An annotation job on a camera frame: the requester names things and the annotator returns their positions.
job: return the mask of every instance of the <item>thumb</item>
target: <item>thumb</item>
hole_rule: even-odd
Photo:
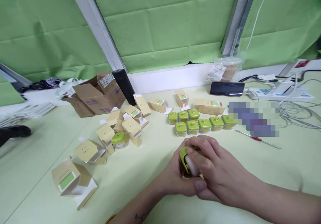
[[[207,184],[205,180],[200,177],[192,177],[189,179],[182,179],[183,186],[182,186],[182,194],[184,196],[194,196],[207,188]]]

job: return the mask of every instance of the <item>person's right hand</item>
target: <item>person's right hand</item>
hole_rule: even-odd
[[[191,137],[187,145],[200,147],[204,155],[193,148],[187,150],[207,183],[207,189],[197,195],[200,199],[248,210],[249,205],[266,194],[266,184],[248,172],[216,139],[199,135]]]

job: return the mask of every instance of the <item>black cylinder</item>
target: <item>black cylinder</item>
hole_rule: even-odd
[[[128,79],[128,76],[126,74],[126,71],[124,69],[118,69],[112,72],[116,82],[118,83],[121,91],[123,92],[125,98],[127,99],[128,103],[130,105],[136,105],[135,99],[134,99],[134,89]]]

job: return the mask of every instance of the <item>glass jar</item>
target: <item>glass jar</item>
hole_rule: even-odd
[[[222,120],[224,122],[223,129],[233,129],[237,124],[235,120],[229,119],[228,115],[222,115]]]
[[[208,119],[199,119],[198,124],[200,125],[200,134],[208,133],[212,128],[211,122]]]
[[[125,132],[116,133],[111,139],[113,146],[122,149],[128,146],[129,138],[126,136]]]
[[[187,133],[186,123],[178,122],[175,124],[175,132],[177,137],[184,137]]]
[[[188,111],[188,116],[189,116],[189,120],[198,120],[198,118],[200,117],[200,113],[196,110],[196,109],[192,109]]]
[[[168,123],[169,124],[176,124],[178,121],[178,114],[176,112],[170,112],[168,114]]]
[[[210,122],[212,124],[211,131],[220,131],[224,126],[224,122],[219,116],[211,117]]]
[[[187,113],[187,111],[178,112],[178,119],[179,119],[179,122],[186,123],[188,121],[188,113]]]
[[[189,135],[197,135],[199,129],[200,127],[198,126],[198,123],[196,120],[187,121],[187,133]]]

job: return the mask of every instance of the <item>green curtain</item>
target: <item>green curtain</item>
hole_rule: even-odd
[[[27,79],[111,68],[75,0],[0,0],[0,62]]]
[[[254,0],[239,50],[248,45],[262,0]],[[317,56],[321,35],[321,0],[265,0],[247,51],[244,69],[288,63]]]
[[[130,73],[212,62],[234,0],[96,0]]]

